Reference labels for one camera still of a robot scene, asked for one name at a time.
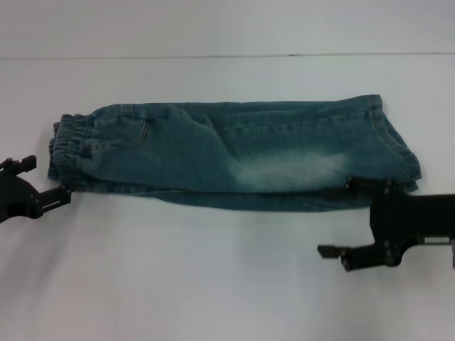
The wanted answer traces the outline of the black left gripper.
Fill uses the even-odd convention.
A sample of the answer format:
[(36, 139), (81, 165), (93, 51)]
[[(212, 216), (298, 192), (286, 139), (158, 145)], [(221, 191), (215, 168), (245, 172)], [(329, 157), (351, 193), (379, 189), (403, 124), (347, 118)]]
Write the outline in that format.
[(13, 217), (38, 219), (44, 213), (70, 204), (72, 190), (59, 186), (38, 192), (29, 182), (18, 177), (37, 166), (37, 158), (30, 155), (21, 161), (7, 158), (1, 163), (1, 222)]

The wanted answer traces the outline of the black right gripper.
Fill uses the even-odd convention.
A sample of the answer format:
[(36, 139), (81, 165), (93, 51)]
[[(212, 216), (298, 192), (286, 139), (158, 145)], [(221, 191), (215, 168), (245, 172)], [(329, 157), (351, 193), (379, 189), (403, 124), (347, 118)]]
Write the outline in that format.
[(317, 251), (321, 257), (340, 259), (349, 272), (398, 266), (405, 252), (419, 245), (454, 247), (454, 196), (394, 193), (401, 189), (392, 179), (350, 176), (340, 188), (325, 190), (328, 200), (381, 197), (370, 207), (375, 243), (360, 247), (320, 244)]

